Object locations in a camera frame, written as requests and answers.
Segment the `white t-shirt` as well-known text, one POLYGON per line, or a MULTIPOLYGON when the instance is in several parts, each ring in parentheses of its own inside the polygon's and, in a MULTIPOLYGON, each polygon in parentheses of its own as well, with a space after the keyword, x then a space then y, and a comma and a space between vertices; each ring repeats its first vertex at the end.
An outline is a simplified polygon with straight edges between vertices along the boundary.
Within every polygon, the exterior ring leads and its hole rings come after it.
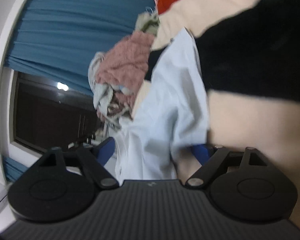
POLYGON ((206 143, 209 127, 197 46, 184 28, 160 55, 133 120, 115 135, 115 177, 120 184, 176 179, 181 151, 206 143))

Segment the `grey white garment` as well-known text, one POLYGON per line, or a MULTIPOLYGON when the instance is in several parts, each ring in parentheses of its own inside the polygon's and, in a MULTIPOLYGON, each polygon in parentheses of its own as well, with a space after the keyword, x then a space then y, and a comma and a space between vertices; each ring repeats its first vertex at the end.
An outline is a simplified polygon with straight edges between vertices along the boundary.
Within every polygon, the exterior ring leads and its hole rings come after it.
POLYGON ((119 131, 121 129, 120 118, 130 111, 130 107, 126 102, 119 102, 116 97, 118 87, 96 81, 96 74, 103 60, 104 53, 97 52, 88 68, 88 81, 93 93, 93 106, 102 122, 113 130, 119 131))

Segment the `dark window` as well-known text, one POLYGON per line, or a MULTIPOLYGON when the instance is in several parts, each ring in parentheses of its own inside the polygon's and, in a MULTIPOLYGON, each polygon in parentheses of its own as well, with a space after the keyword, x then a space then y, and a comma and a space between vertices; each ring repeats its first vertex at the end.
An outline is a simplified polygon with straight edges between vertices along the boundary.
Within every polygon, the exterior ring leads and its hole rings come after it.
POLYGON ((7 154, 31 163, 53 146, 68 148, 103 127, 93 98, 44 77, 7 70, 7 154))

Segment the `pink fluffy blanket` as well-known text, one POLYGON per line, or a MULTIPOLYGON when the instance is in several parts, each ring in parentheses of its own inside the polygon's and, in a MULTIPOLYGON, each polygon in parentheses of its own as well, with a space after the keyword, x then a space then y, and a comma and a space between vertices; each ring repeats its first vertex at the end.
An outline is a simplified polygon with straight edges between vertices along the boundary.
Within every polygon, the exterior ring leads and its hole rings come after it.
POLYGON ((98 83, 109 84, 119 104, 131 112, 148 71, 148 57, 155 36, 141 31, 122 38, 108 51, 97 71, 98 83))

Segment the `blue curtain left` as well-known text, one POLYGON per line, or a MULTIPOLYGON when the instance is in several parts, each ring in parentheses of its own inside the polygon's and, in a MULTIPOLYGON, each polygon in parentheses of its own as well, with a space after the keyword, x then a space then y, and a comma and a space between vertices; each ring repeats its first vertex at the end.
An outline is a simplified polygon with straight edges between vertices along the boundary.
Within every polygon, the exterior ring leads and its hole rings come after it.
POLYGON ((2 157, 2 165, 6 179, 12 183, 18 180, 28 169, 25 165, 5 156, 2 157))

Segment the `blue curtain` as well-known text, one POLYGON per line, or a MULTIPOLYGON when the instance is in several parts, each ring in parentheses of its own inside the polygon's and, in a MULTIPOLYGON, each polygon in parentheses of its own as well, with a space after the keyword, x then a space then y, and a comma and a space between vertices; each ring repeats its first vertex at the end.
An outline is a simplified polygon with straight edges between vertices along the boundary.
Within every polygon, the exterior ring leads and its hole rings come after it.
POLYGON ((2 157, 2 165, 6 179, 12 183, 18 180, 28 169, 25 165, 5 156, 2 157))
POLYGON ((27 0, 5 64, 91 95, 88 66, 130 35, 154 0, 27 0))

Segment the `striped bed blanket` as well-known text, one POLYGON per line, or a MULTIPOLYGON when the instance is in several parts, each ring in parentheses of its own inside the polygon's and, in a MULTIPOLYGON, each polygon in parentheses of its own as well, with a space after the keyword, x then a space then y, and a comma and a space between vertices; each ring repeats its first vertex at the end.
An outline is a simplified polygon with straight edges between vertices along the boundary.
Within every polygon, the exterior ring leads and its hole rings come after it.
POLYGON ((287 172, 300 226, 300 0, 259 0, 196 42, 210 141, 254 146, 287 172))

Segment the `blue curtain right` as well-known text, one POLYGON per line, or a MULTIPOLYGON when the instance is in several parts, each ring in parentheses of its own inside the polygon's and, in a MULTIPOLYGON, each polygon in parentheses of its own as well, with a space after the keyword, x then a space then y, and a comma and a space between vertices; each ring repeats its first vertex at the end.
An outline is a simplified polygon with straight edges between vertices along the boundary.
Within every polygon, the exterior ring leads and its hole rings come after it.
POLYGON ((91 95, 88 66, 130 35, 154 0, 27 0, 5 64, 91 95))

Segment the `light green garment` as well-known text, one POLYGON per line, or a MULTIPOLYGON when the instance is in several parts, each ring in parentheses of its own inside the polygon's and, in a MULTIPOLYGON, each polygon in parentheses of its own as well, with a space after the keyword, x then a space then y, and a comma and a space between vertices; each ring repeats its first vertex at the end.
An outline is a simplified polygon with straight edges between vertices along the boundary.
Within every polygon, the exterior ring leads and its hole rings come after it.
POLYGON ((146 11, 138 14, 134 30, 156 36, 159 24, 158 12, 151 7, 146 7, 146 11))

